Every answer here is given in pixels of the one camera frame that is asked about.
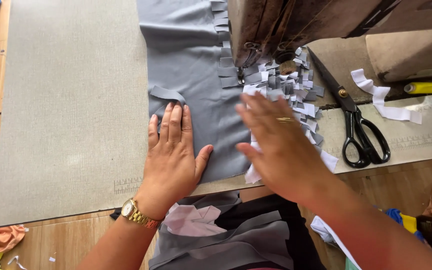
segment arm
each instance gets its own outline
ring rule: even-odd
[[[299,123],[280,123],[291,108],[280,99],[243,94],[236,110],[254,133],[262,153],[237,145],[274,193],[319,215],[364,270],[432,269],[432,251],[382,212],[363,201],[321,161]]]
[[[174,203],[195,189],[212,150],[213,146],[207,145],[195,158],[188,106],[168,104],[159,137],[158,117],[153,115],[148,126],[143,181],[134,196],[139,211],[154,220],[162,220]],[[139,269],[155,233],[156,229],[121,216],[77,269]]]

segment hand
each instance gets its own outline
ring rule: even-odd
[[[286,200],[302,202],[312,195],[314,187],[335,178],[303,134],[287,101],[279,98],[271,102],[259,92],[254,96],[242,94],[241,100],[250,108],[238,104],[236,111],[256,137],[262,153],[248,143],[236,147],[253,163],[269,189]],[[294,122],[281,123],[278,117],[290,117]]]
[[[178,200],[188,196],[206,167],[212,145],[206,145],[195,158],[193,126],[187,105],[170,102],[161,120],[153,115],[148,126],[148,153],[141,187],[134,196],[139,210],[161,220]]]

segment watch face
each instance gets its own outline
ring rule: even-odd
[[[128,217],[132,209],[133,209],[133,202],[131,200],[127,200],[123,204],[123,207],[121,208],[121,215],[123,215],[123,217]]]

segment scissors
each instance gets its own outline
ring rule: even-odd
[[[346,89],[341,86],[336,79],[327,70],[321,60],[314,54],[314,52],[308,47],[309,55],[313,60],[313,64],[321,74],[326,85],[329,87],[331,94],[341,105],[341,109],[344,111],[345,123],[346,123],[346,140],[343,144],[343,159],[352,168],[361,169],[368,166],[371,163],[382,164],[387,163],[391,157],[391,151],[389,150],[388,143],[376,127],[375,124],[366,120],[362,117],[360,109],[354,103]],[[364,132],[363,125],[368,127],[379,142],[382,150],[382,158],[379,156],[376,148],[371,143],[366,132]],[[354,139],[353,131],[356,132],[356,136],[360,141],[360,144]],[[359,160],[351,162],[346,156],[346,148],[349,144],[353,144],[356,147]]]

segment black scissors handle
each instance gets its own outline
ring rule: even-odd
[[[389,145],[385,137],[378,127],[376,127],[376,125],[371,121],[364,119],[359,108],[356,109],[356,112],[345,111],[344,116],[346,121],[346,140],[343,144],[343,159],[346,164],[353,168],[361,169],[371,163],[387,163],[391,157],[391,151],[389,150]],[[382,150],[382,158],[379,156],[375,146],[369,140],[366,132],[364,132],[363,125],[368,127],[378,140]],[[354,139],[353,131],[356,131],[356,136],[361,144]],[[356,147],[359,156],[359,160],[356,162],[351,162],[346,156],[346,148],[349,144],[353,144]]]

